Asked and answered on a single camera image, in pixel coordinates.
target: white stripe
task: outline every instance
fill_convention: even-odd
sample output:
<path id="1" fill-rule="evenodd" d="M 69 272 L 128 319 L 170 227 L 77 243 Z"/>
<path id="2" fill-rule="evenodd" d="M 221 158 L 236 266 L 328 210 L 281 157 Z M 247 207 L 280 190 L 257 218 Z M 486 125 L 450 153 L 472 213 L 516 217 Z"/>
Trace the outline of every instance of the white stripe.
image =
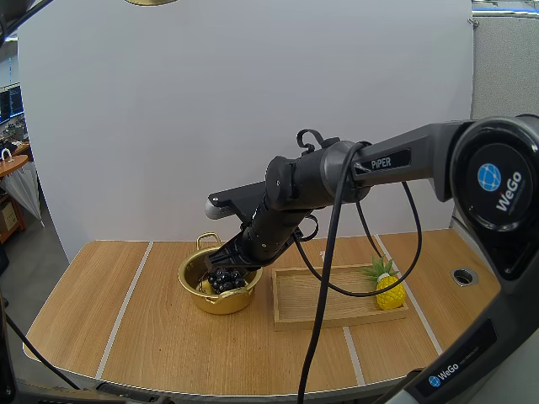
<path id="1" fill-rule="evenodd" d="M 148 255 L 150 255 L 150 250 L 152 250 L 152 246 L 153 246 L 153 242 L 149 242 L 146 252 L 144 253 L 144 257 L 142 257 L 141 264 L 138 266 L 135 276 L 133 277 L 133 280 L 131 281 L 131 285 L 129 286 L 129 289 L 127 290 L 127 294 L 125 295 L 124 302 L 121 304 L 120 311 L 118 312 L 118 316 L 116 317 L 116 322 L 114 326 L 112 327 L 112 331 L 110 332 L 109 341 L 107 342 L 107 346 L 105 347 L 103 356 L 101 357 L 101 363 L 99 363 L 98 371 L 95 374 L 95 378 L 98 380 L 100 380 L 101 376 L 103 375 L 104 367 L 107 364 L 107 359 L 109 358 L 110 350 L 112 349 L 112 344 L 115 342 L 116 333 L 118 332 L 118 329 L 120 328 L 121 319 L 123 318 L 125 314 L 125 309 L 127 308 L 129 299 L 131 298 L 131 295 L 133 294 L 133 290 L 135 290 L 136 282 L 141 276 L 142 269 L 144 268 L 144 264 L 146 263 Z"/>
<path id="2" fill-rule="evenodd" d="M 375 239 L 378 241 L 378 244 L 382 248 L 382 251 L 384 254 L 386 254 L 387 259 L 392 259 L 391 255 L 389 254 L 389 251 L 386 249 L 386 246 L 384 246 L 384 243 L 380 239 L 380 237 L 376 234 Z M 393 261 L 393 270 L 397 271 L 397 276 L 400 278 L 402 275 L 398 270 L 397 265 L 395 264 L 395 261 Z M 403 282 L 404 289 L 406 290 L 406 293 L 408 294 L 408 297 L 410 298 L 410 301 L 412 302 L 412 305 L 414 306 L 415 310 L 418 313 L 419 319 L 423 323 L 423 327 L 427 334 L 429 334 L 430 341 L 435 346 L 436 352 L 441 355 L 443 349 L 441 348 L 440 344 L 438 343 L 438 340 L 436 339 L 436 335 L 433 333 L 432 328 L 430 328 L 430 324 L 427 321 L 427 317 L 424 316 L 423 311 L 421 310 L 421 307 L 419 307 L 419 303 L 417 300 L 415 300 L 414 294 L 412 293 L 412 290 L 408 287 L 406 284 L 406 281 Z"/>
<path id="3" fill-rule="evenodd" d="M 352 334 L 350 334 L 350 329 L 348 327 L 343 327 L 343 332 L 344 339 L 346 339 L 346 345 L 348 345 L 348 350 L 350 351 L 350 358 L 352 359 L 352 364 L 354 365 L 354 373 L 357 385 L 365 385 L 363 370 L 361 370 L 360 359 L 355 351 L 354 340 L 352 339 Z"/>

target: yellow pineapple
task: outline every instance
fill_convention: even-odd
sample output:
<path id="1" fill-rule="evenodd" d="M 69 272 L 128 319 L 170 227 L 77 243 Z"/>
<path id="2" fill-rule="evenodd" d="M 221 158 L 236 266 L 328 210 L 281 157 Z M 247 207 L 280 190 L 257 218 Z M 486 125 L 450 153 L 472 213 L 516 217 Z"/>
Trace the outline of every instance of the yellow pineapple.
<path id="1" fill-rule="evenodd" d="M 376 284 L 376 290 L 384 289 L 397 282 L 397 273 L 392 270 L 393 260 L 384 263 L 384 255 L 380 259 L 372 258 L 372 266 L 363 269 L 365 276 Z M 398 284 L 387 292 L 376 295 L 376 302 L 382 310 L 396 309 L 406 300 L 406 290 L 403 284 Z"/>

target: gold saucepan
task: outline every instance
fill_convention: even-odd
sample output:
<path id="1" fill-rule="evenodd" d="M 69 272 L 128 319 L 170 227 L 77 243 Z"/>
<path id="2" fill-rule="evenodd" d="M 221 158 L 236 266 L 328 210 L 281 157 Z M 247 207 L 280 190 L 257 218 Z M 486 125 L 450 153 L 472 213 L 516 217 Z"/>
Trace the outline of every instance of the gold saucepan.
<path id="1" fill-rule="evenodd" d="M 214 237 L 219 245 L 201 248 L 200 240 L 206 237 Z M 210 295 L 197 290 L 196 287 L 207 270 L 204 263 L 206 255 L 217 251 L 221 245 L 221 239 L 216 233 L 204 233 L 196 239 L 196 252 L 189 255 L 178 269 L 179 282 L 191 293 L 193 302 L 199 309 L 211 314 L 231 314 L 247 307 L 254 297 L 254 286 L 262 277 L 262 269 L 250 272 L 245 276 L 246 286 L 222 292 L 220 295 Z"/>

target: grape cluster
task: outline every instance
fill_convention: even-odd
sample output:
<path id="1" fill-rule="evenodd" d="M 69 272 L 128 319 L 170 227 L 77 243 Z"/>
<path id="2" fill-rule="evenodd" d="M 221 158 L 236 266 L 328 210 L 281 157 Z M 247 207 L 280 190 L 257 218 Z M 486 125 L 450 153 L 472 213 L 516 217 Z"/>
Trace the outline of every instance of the grape cluster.
<path id="1" fill-rule="evenodd" d="M 210 282 L 211 287 L 218 295 L 227 290 L 242 288 L 247 284 L 242 273 L 237 269 L 228 272 L 224 268 L 219 268 L 213 274 L 209 274 L 208 282 Z"/>

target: pineapple leaves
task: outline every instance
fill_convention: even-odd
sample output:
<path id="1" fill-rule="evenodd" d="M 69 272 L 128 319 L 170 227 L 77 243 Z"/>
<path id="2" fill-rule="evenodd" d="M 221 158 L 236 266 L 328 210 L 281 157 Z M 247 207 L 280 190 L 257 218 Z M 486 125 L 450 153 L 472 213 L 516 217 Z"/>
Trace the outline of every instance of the pineapple leaves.
<path id="1" fill-rule="evenodd" d="M 390 259 L 385 263 L 384 258 L 386 258 L 385 255 L 380 258 L 372 256 L 372 265 L 364 267 L 362 269 L 363 274 L 373 282 L 377 282 L 382 274 L 389 274 L 391 276 L 397 274 L 398 272 L 393 270 L 393 260 Z"/>

